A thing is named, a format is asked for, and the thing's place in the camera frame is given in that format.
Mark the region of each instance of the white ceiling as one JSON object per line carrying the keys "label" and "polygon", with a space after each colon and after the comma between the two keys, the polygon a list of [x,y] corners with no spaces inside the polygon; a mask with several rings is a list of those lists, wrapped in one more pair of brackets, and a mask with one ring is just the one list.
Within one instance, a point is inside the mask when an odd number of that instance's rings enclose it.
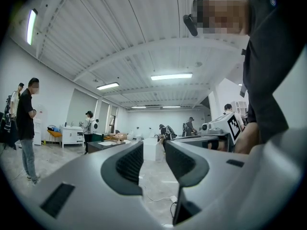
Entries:
{"label": "white ceiling", "polygon": [[[126,108],[134,105],[198,107],[225,77],[242,79],[248,37],[193,37],[182,17],[193,0],[29,0],[11,37],[37,59],[77,84]],[[25,41],[29,10],[38,11],[31,46]],[[192,72],[186,80],[152,75]],[[119,87],[98,91],[97,86]]]}

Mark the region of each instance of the floor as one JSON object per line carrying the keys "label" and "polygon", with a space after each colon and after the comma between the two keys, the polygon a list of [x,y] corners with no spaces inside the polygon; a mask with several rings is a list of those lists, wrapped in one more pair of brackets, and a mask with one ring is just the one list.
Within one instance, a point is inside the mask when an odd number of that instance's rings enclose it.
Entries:
{"label": "floor", "polygon": [[[84,149],[78,145],[66,145],[64,149],[52,144],[34,146],[36,173],[40,174],[41,178],[45,178],[69,161],[82,156]],[[26,179],[22,150],[19,148],[3,150],[3,144],[0,144],[0,165],[13,189],[28,196],[33,186],[31,181]],[[152,215],[162,225],[172,224],[170,212],[172,201],[169,198],[152,201],[178,195],[178,182],[169,169],[165,157],[161,161],[144,161],[140,171],[140,187],[143,188],[144,203]]]}

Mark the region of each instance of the power strip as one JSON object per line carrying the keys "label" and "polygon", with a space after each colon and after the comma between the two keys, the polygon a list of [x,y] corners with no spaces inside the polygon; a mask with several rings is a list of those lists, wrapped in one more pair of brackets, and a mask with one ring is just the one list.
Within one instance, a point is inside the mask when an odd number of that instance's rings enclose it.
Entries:
{"label": "power strip", "polygon": [[177,202],[177,197],[176,196],[171,196],[169,198],[173,203]]}

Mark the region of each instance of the chair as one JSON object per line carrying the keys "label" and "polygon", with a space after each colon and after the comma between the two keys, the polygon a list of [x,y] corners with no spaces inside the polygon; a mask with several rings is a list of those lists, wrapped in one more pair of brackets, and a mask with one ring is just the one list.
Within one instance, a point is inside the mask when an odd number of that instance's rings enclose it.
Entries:
{"label": "chair", "polygon": [[[55,126],[54,125],[49,125],[48,126],[48,128],[53,128],[53,127],[55,127]],[[57,141],[57,137],[62,137],[62,134],[60,132],[55,132],[55,131],[52,131],[52,130],[49,130],[49,129],[47,131],[50,134],[49,135],[49,143],[50,143],[51,136],[54,137],[54,142]]]}

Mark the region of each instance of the white cable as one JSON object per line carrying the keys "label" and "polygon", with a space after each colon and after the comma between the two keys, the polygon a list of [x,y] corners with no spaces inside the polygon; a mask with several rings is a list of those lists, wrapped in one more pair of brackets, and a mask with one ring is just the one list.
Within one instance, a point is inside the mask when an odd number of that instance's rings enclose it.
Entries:
{"label": "white cable", "polygon": [[160,200],[162,200],[162,199],[170,199],[170,197],[163,197],[163,198],[160,198],[160,199],[158,199],[158,200],[153,200],[153,199],[151,199],[151,198],[148,196],[147,186],[145,186],[142,182],[140,182],[140,184],[142,184],[142,185],[146,188],[146,196],[147,196],[151,201],[157,202],[157,201],[160,201]]}

